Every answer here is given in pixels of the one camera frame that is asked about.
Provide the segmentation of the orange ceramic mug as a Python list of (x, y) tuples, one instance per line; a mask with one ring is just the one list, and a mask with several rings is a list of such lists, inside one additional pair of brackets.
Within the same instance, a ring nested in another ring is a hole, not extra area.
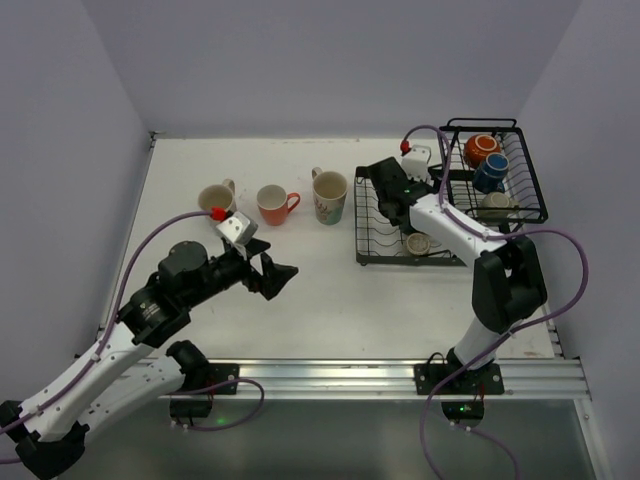
[(301, 196), (297, 192), (287, 193), (279, 185), (266, 185), (256, 196), (258, 209), (269, 226), (280, 226), (299, 205)]

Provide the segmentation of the tall floral cream mug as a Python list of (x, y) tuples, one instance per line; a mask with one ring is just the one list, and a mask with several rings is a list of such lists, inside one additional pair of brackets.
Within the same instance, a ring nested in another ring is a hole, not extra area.
[(335, 171), (312, 169), (312, 191), (316, 219), (323, 225), (335, 225), (341, 218), (346, 203), (346, 178)]

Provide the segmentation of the beige ceramic mug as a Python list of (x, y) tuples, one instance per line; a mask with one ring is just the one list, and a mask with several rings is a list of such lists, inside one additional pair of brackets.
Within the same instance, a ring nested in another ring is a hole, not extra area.
[(213, 208), (221, 208), (226, 212), (235, 212), (237, 210), (235, 182), (225, 179), (220, 184), (204, 188), (198, 195), (197, 204), (201, 210), (211, 211)]

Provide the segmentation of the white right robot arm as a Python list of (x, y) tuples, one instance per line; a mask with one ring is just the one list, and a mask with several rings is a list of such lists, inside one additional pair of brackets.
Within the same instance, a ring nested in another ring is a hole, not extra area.
[(547, 301), (534, 243), (526, 236), (494, 239), (493, 231), (483, 231), (435, 187), (410, 179), (393, 157), (359, 166), (356, 173), (371, 182), (378, 211), (391, 225), (430, 236), (471, 270), (474, 317), (447, 363), (483, 369), (495, 358), (495, 343)]

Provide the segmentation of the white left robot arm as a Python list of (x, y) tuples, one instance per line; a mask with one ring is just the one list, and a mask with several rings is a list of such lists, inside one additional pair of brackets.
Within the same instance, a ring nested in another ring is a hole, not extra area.
[(275, 263), (269, 243), (241, 253), (226, 246), (209, 256), (194, 241), (174, 245), (146, 285), (109, 322), (103, 335), (57, 379), (22, 401), (1, 405), (1, 430), (20, 463), (38, 479), (54, 479), (84, 454), (89, 436), (109, 420), (153, 398), (203, 385), (208, 362), (189, 341), (174, 343), (145, 372), (125, 373), (190, 323), (190, 312), (236, 284), (271, 300), (298, 273)]

